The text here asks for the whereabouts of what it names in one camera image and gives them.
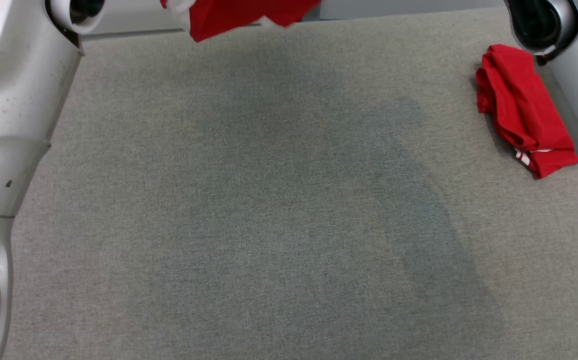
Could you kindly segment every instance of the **red garment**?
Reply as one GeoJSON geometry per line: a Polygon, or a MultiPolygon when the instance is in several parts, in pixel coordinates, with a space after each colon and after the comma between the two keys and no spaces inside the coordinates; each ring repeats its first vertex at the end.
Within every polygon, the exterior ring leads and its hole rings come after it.
{"type": "MultiPolygon", "coordinates": [[[[320,0],[196,0],[189,9],[191,37],[200,42],[228,30],[267,17],[288,27],[320,3],[320,0]]],[[[160,0],[167,8],[167,0],[160,0]]]]}
{"type": "Polygon", "coordinates": [[[535,73],[531,54],[492,45],[482,57],[476,79],[478,110],[493,114],[497,134],[519,150],[517,158],[538,179],[578,164],[574,144],[535,73]]]}

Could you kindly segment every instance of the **folded red cloth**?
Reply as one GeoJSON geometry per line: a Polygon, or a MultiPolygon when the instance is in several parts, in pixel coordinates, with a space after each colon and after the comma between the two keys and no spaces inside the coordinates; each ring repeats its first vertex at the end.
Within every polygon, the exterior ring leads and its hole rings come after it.
{"type": "Polygon", "coordinates": [[[531,54],[492,45],[482,57],[476,80],[478,110],[493,114],[495,131],[516,148],[516,157],[538,179],[578,164],[574,144],[535,72],[531,54]]]}
{"type": "MultiPolygon", "coordinates": [[[[269,18],[281,27],[297,23],[320,0],[195,0],[189,9],[191,37],[200,42],[269,18]]],[[[167,7],[167,0],[160,0],[167,7]]]]}

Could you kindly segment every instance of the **gray fabric surface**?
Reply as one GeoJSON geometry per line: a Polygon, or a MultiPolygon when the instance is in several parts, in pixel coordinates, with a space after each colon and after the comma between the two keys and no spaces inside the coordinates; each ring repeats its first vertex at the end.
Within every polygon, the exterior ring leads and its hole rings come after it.
{"type": "Polygon", "coordinates": [[[7,360],[578,360],[578,166],[476,109],[503,9],[99,39],[15,223],[7,360]]]}

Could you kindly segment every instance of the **white robotic arm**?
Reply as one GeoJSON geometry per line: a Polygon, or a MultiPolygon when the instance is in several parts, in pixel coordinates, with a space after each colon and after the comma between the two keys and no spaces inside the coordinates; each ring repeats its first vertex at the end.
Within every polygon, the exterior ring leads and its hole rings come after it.
{"type": "MultiPolygon", "coordinates": [[[[578,153],[578,0],[506,0],[578,153]]],[[[0,0],[0,357],[10,317],[10,231],[104,0],[0,0]]]]}

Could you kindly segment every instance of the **folded red shirt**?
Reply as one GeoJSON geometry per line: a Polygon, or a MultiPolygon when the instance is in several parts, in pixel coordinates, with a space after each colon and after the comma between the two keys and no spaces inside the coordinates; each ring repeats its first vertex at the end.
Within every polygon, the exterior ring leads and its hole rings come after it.
{"type": "Polygon", "coordinates": [[[491,45],[476,80],[478,110],[493,115],[497,134],[515,147],[516,157],[538,179],[578,164],[574,144],[535,72],[531,54],[491,45]]]}
{"type": "MultiPolygon", "coordinates": [[[[167,0],[160,0],[167,7],[167,0]]],[[[189,9],[191,37],[202,41],[263,17],[281,27],[302,19],[320,0],[195,0],[189,9]]]]}

